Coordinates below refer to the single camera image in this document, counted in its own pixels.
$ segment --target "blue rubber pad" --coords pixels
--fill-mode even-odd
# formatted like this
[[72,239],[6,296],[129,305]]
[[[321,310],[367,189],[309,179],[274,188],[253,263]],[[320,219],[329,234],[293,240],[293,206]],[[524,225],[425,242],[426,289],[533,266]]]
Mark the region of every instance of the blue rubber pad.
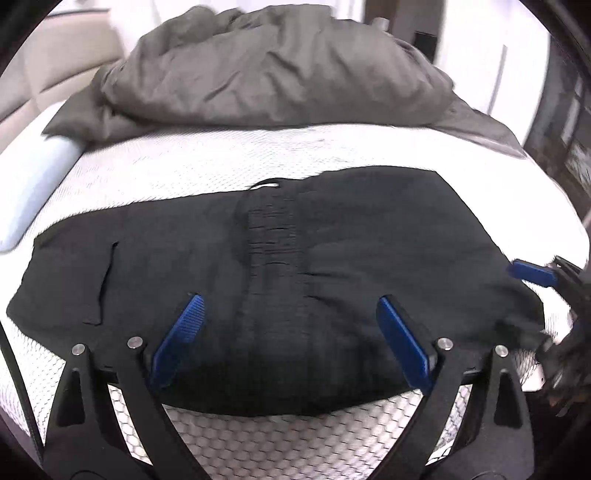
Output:
[[433,387],[429,357],[386,297],[378,301],[376,318],[408,385],[428,394]]
[[200,295],[195,295],[154,354],[150,375],[152,388],[159,390],[172,383],[183,357],[204,322],[205,303]]
[[535,283],[540,287],[555,287],[558,283],[558,278],[550,267],[541,267],[524,260],[513,260],[508,270],[511,277]]

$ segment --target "mattress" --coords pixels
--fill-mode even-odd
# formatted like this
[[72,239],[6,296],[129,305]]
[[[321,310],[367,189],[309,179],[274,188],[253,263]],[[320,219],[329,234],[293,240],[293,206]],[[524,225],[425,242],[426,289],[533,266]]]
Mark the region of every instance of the mattress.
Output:
[[[0,321],[21,367],[42,437],[64,362],[25,337],[5,315],[38,233],[89,210],[247,189],[273,177],[305,178],[370,165],[438,172],[509,259],[545,264],[560,255],[580,266],[587,261],[589,239],[572,205],[532,159],[505,156],[430,129],[376,125],[275,131],[170,129],[89,151],[50,197],[21,243],[0,255]],[[553,290],[530,287],[544,303],[547,329],[563,337],[569,331],[568,305]],[[526,376],[531,364],[521,366]],[[149,462],[121,392],[110,389],[130,452]],[[432,459],[449,450],[469,391],[469,386],[459,390]],[[418,391],[412,391],[318,418],[246,419],[166,410],[213,478],[362,479],[400,436],[420,398]],[[26,431],[2,358],[0,406]]]

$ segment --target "pillow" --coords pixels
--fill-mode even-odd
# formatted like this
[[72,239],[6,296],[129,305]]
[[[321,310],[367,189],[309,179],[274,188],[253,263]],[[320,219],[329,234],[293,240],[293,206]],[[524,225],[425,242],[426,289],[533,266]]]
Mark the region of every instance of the pillow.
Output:
[[0,153],[0,252],[18,244],[85,149],[41,133],[63,103],[49,106]]

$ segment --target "blue gripper pad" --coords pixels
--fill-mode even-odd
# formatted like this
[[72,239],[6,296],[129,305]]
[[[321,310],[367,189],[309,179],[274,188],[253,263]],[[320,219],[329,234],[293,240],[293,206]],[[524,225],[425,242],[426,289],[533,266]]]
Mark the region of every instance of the blue gripper pad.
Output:
[[185,307],[181,316],[168,331],[152,359],[150,385],[159,390],[168,387],[178,370],[178,366],[191,347],[199,330],[205,322],[205,302],[195,295]]
[[542,267],[524,260],[513,260],[508,267],[509,275],[541,287],[555,287],[558,277],[550,267]]
[[390,295],[379,299],[376,320],[408,385],[428,394],[433,387],[431,373],[437,362],[437,352],[421,325],[414,322]]

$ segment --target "upholstered headboard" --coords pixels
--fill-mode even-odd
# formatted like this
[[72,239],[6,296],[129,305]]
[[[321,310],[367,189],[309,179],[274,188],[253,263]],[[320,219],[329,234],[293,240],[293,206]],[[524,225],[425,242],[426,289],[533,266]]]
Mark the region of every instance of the upholstered headboard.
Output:
[[45,108],[123,55],[108,11],[47,17],[0,76],[0,152]]

